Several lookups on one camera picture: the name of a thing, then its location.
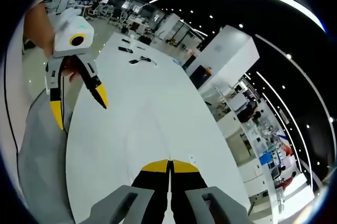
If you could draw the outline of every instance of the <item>white machine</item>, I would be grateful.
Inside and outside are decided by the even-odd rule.
[[[106,92],[98,78],[95,61],[86,54],[94,39],[94,28],[79,16],[80,9],[65,10],[55,25],[54,53],[46,66],[46,84],[50,88],[50,103],[57,124],[63,130],[61,108],[61,72],[70,58],[77,68],[87,89],[104,107],[107,106]]]

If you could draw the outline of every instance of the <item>hand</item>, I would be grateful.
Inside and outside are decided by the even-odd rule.
[[[80,76],[80,73],[76,67],[76,62],[72,59],[72,56],[66,56],[65,57],[65,64],[64,68],[62,69],[62,76],[68,76],[69,82],[71,83],[74,81],[74,79],[78,78]]]

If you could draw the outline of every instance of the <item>desk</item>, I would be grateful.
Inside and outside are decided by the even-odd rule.
[[[83,86],[70,125],[66,181],[76,223],[119,186],[131,185],[143,166],[165,158],[189,162],[193,157],[208,186],[218,186],[248,210],[234,158],[184,70],[138,41],[133,54],[118,50],[127,46],[122,38],[129,39],[114,33],[96,60],[107,110]],[[140,56],[158,66],[129,63]]]
[[[231,109],[231,111],[234,111],[234,109],[231,107],[231,103],[228,101],[228,99],[221,93],[220,90],[218,90],[218,93],[224,98],[227,105]],[[230,117],[235,117],[235,121],[239,121],[236,113],[230,113],[227,114]],[[277,194],[274,186],[274,180],[271,176],[271,171],[269,170],[268,164],[261,165],[259,157],[261,154],[267,150],[267,146],[265,144],[265,139],[262,137],[262,135],[259,132],[259,129],[255,125],[255,123],[252,121],[252,119],[249,120],[248,123],[239,123],[242,131],[246,135],[250,145],[252,146],[252,149],[254,151],[254,154],[256,156],[256,159],[251,160],[250,163],[252,164],[258,164],[258,170],[256,170],[256,167],[243,167],[243,169],[253,172],[257,175],[256,178],[250,179],[249,181],[245,182],[245,186],[247,187],[247,192],[250,194],[250,192],[253,192],[252,194],[260,193],[264,190],[268,191],[269,194],[269,202],[270,202],[270,213],[267,212],[267,215],[265,218],[262,218],[261,216],[261,222],[258,223],[272,223],[277,224],[279,221],[279,203],[277,201]],[[256,144],[257,137],[260,138],[260,143]]]
[[[76,4],[75,7],[83,8],[83,14],[82,14],[82,16],[84,16],[85,9],[88,8],[88,7],[92,7],[92,5]]]
[[[135,18],[133,16],[130,16],[127,21],[128,21],[127,27],[129,27],[132,23],[138,23],[139,27],[136,32],[141,35],[143,35],[144,31],[150,27],[147,23],[142,23],[143,20],[141,20],[140,18]]]

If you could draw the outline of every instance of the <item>black object on table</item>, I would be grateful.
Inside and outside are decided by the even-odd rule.
[[[199,66],[190,76],[190,80],[196,87],[196,89],[199,89],[206,80],[209,79],[211,76],[211,73],[209,73],[203,66]]]

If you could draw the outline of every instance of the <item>red object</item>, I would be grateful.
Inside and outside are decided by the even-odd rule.
[[[286,179],[285,181],[283,181],[282,183],[280,183],[279,185],[277,185],[276,188],[282,187],[283,190],[285,190],[286,187],[287,187],[288,185],[290,185],[292,181],[293,181],[293,177],[290,177],[290,178]]]

